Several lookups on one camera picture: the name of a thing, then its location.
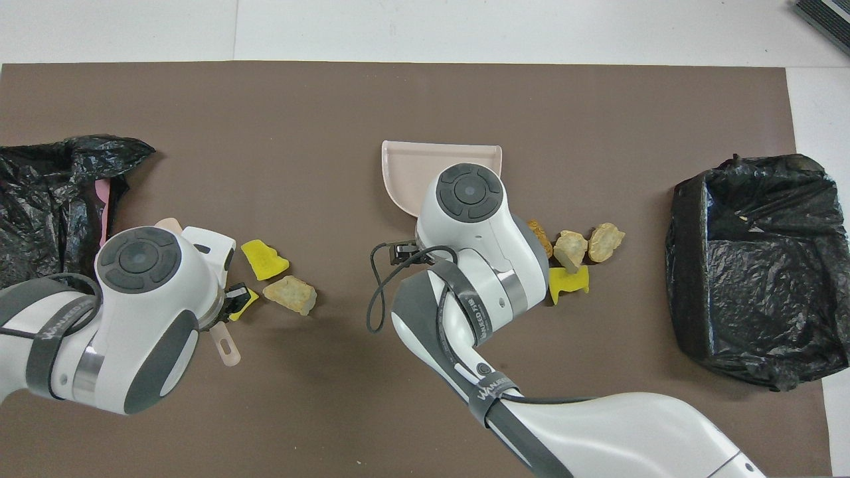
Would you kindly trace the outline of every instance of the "circular button panel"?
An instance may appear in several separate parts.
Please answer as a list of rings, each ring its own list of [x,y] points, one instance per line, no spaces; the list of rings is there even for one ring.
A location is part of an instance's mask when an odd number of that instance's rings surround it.
[[[461,163],[446,169],[437,182],[437,203],[453,219],[476,223],[496,213],[504,199],[502,183],[488,168]]]
[[[98,256],[103,285],[123,293],[145,293],[168,282],[180,266],[177,238],[158,227],[125,230],[106,242]]]

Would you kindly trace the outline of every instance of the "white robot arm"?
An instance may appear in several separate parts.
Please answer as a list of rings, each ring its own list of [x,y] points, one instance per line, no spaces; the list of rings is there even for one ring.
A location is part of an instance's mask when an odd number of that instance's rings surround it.
[[[50,278],[0,291],[0,402],[29,389],[120,414],[156,404],[183,376],[199,331],[243,300],[243,287],[224,290],[234,250],[209,230],[138,227],[100,249],[102,292]]]
[[[399,285],[396,332],[537,476],[760,478],[764,475],[705,416],[678,399],[628,393],[531,399],[474,347],[539,303],[548,261],[489,169],[459,164],[428,188],[416,223],[436,264]]]

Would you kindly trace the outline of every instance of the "gray control button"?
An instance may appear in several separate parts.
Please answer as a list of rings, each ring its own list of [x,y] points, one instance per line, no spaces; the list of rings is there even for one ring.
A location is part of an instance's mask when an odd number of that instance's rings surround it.
[[[157,246],[167,246],[174,242],[174,236],[170,232],[158,227],[143,227],[134,231],[139,239],[147,239]]]
[[[162,282],[169,277],[172,272],[177,269],[177,251],[179,249],[166,249],[162,251],[162,257],[159,264],[150,272],[149,277],[153,282]]]
[[[139,276],[124,274],[118,269],[107,272],[105,279],[109,284],[114,284],[124,289],[138,290],[145,287],[144,279]]]
[[[118,251],[129,240],[128,234],[123,233],[113,237],[109,243],[100,251],[100,265],[110,265],[118,257]]]
[[[479,176],[487,182],[487,187],[490,188],[490,191],[495,193],[502,192],[502,184],[492,171],[487,168],[479,168]]]
[[[159,254],[156,253],[156,247],[148,242],[136,240],[130,242],[121,250],[121,254],[118,256],[118,264],[126,272],[141,274],[150,270],[156,264],[157,259],[159,259]]]
[[[483,218],[487,214],[492,213],[499,206],[499,202],[492,197],[488,197],[484,202],[479,204],[478,206],[474,206],[469,209],[469,218],[470,219],[478,219]]]
[[[468,174],[455,184],[455,196],[466,204],[478,204],[487,194],[487,183],[479,176]]]
[[[444,182],[444,183],[450,183],[451,184],[451,183],[455,182],[455,179],[457,179],[459,176],[466,174],[466,173],[471,173],[472,171],[473,171],[473,166],[471,164],[466,164],[466,163],[456,164],[456,165],[452,166],[451,168],[448,168],[445,171],[443,171],[443,173],[439,176],[439,180]]]
[[[455,216],[459,216],[463,212],[463,204],[457,200],[451,191],[451,186],[439,190],[439,199],[443,203],[443,206]]]

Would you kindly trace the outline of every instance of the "black garbage bag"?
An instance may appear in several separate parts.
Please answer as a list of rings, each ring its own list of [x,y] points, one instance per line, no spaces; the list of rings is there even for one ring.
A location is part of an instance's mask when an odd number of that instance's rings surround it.
[[[735,155],[677,185],[666,265],[682,351],[771,390],[846,368],[843,222],[835,182],[803,155]]]
[[[57,272],[94,278],[105,205],[94,181],[111,178],[112,217],[122,175],[154,151],[109,135],[0,146],[0,288]]]

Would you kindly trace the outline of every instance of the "yellow sponge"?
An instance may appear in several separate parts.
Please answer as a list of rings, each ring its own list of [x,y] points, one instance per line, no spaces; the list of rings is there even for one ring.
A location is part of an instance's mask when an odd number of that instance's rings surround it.
[[[248,289],[248,293],[251,294],[251,298],[248,300],[247,304],[245,304],[245,307],[242,307],[241,309],[239,309],[238,312],[234,312],[234,313],[230,314],[230,320],[231,321],[233,321],[233,322],[238,321],[239,317],[242,317],[242,312],[244,312],[245,309],[248,308],[248,305],[253,304],[254,301],[259,299],[259,297],[260,297],[259,295],[257,295],[256,292],[254,292],[251,289]]]
[[[590,273],[586,265],[579,267],[575,274],[570,274],[563,267],[549,269],[549,293],[555,305],[558,305],[559,293],[574,292],[579,289],[584,289],[585,293],[590,292]]]
[[[248,258],[251,268],[254,269],[254,275],[257,276],[258,281],[277,276],[289,269],[289,261],[277,255],[277,251],[266,246],[259,239],[242,244],[241,249]]]

